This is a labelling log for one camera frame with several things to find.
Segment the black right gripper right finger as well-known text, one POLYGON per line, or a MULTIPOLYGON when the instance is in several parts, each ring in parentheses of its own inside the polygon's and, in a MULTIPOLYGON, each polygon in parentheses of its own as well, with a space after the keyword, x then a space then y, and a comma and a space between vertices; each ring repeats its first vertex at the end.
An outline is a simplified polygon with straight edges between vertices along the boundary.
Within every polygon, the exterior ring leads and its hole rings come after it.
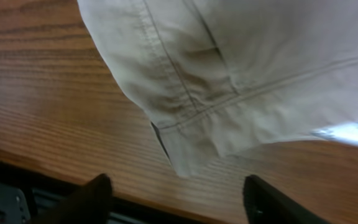
POLYGON ((328 224, 257 175, 245 178, 242 194, 249 224, 328 224))

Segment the beige cotton shorts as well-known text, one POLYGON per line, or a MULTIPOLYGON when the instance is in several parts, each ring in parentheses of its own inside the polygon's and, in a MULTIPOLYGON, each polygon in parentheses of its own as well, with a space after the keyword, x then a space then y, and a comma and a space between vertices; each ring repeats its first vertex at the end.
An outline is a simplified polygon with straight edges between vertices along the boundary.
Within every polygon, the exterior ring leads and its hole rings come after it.
POLYGON ((80 1, 175 172, 358 128, 358 0, 80 1))

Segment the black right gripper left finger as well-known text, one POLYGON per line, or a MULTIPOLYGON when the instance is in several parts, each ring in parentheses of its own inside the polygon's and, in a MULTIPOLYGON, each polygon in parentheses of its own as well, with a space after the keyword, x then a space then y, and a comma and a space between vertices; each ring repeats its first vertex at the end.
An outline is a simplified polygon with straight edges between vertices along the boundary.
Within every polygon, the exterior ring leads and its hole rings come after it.
POLYGON ((110 178, 100 174, 56 207, 32 219, 33 224, 106 224, 112 196, 110 178))

